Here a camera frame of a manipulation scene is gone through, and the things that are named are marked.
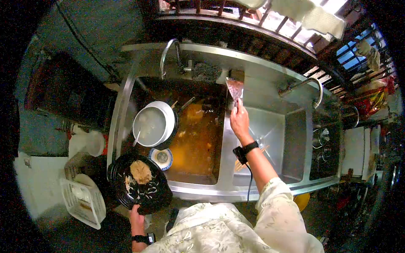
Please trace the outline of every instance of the wall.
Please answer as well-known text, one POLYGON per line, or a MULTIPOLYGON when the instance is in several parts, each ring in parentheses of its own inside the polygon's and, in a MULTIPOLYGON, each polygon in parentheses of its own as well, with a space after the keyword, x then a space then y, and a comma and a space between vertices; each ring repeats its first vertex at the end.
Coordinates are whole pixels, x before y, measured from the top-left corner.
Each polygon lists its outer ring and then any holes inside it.
MULTIPOLYGON (((58 1, 65 16, 69 17, 104 64, 112 65, 125 74, 120 63, 121 45, 129 39, 143 37, 143 26, 137 1, 58 1)), ((19 151, 28 155, 61 156, 67 154, 66 134, 59 132, 63 119, 42 115, 24 109, 24 99, 32 70, 42 48, 65 51, 101 81, 108 73, 75 40, 54 5, 40 22, 36 34, 24 54, 15 88, 19 100, 19 151)))
POLYGON ((59 185, 67 161, 67 157, 38 157, 18 153, 14 161, 17 181, 33 220, 68 216, 59 185))

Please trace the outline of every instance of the person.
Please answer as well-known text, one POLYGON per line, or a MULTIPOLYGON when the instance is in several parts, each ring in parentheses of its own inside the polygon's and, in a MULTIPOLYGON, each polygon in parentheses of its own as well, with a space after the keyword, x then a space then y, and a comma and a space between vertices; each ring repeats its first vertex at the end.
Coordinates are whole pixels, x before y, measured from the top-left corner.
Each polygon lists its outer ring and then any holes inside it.
MULTIPOLYGON (((254 142, 249 116, 238 99, 230 125, 242 146, 254 142)), ((287 185, 281 181, 259 148, 246 155, 260 192, 257 223, 250 222, 233 204, 199 203, 180 210, 174 226, 159 241, 147 246, 132 242, 133 252, 324 252, 323 246, 305 230, 304 221, 287 185)), ((131 233, 145 235, 144 217, 135 205, 130 214, 131 233)))

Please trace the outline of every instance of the wristwatch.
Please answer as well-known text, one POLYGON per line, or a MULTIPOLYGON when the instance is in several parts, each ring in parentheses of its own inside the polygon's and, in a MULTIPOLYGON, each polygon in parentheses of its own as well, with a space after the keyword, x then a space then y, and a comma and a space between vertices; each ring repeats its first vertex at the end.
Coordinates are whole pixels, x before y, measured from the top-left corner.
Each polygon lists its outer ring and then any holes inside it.
POLYGON ((146 236, 141 236, 141 235, 133 236, 132 241, 144 242, 147 245, 151 245, 152 243, 154 243, 156 241, 155 240, 155 234, 154 233, 147 233, 146 236))
POLYGON ((243 152, 245 153, 245 155, 247 155, 247 153, 252 151, 252 149, 255 149, 258 147, 259 147, 259 144, 257 143, 257 141, 254 141, 248 145, 243 146, 242 149, 243 149, 243 152))

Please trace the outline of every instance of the dark floor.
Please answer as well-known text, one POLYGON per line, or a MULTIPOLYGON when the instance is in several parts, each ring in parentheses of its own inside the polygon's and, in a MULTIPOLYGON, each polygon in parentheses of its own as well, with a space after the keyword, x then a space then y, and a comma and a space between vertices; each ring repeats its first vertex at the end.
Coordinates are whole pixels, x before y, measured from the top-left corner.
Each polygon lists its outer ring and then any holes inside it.
MULTIPOLYGON (((197 202, 173 199, 172 204, 152 215, 152 221, 147 232, 153 232, 157 239, 164 234, 164 225, 168 221, 171 208, 190 207, 197 202)), ((257 211, 255 202, 234 203, 238 210, 255 226, 257 211)), ((311 198, 308 206, 302 211, 307 232, 315 237, 322 235, 330 226, 333 212, 327 204, 311 198)), ((71 217, 67 222, 46 232, 46 237, 55 248, 61 252, 130 252, 130 222, 127 218, 108 212, 101 223, 101 229, 96 230, 81 221, 71 217)))

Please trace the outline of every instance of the dish rack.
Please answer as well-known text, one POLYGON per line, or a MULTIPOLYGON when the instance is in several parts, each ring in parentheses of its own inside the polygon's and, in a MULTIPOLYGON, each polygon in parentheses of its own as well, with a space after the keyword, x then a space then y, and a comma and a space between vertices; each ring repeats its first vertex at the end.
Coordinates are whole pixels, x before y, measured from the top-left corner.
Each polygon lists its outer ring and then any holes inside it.
POLYGON ((106 207, 100 190, 80 183, 60 179, 63 200, 68 212, 76 219, 95 229, 101 228, 101 222, 106 217, 106 207), (73 189, 80 188, 83 194, 90 197, 89 202, 78 198, 73 189))

